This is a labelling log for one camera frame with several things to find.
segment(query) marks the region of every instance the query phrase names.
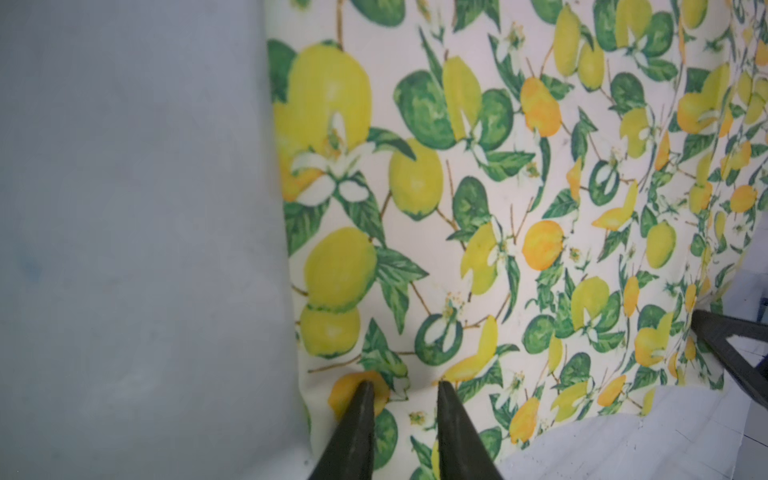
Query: patterned cloth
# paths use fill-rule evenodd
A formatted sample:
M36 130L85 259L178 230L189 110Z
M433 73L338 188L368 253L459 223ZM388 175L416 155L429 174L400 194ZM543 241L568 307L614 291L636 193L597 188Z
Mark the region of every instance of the patterned cloth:
M497 462L723 388L689 330L768 206L762 0L267 2L300 390L376 389L376 477L439 478L435 383Z

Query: cloth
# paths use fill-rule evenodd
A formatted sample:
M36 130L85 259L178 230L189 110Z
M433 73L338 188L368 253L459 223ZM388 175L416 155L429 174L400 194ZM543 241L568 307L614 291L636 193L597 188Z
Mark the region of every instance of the cloth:
M436 382L497 462L723 388L766 194L751 0L267 3L300 391L319 455L363 380L376 477L438 478Z

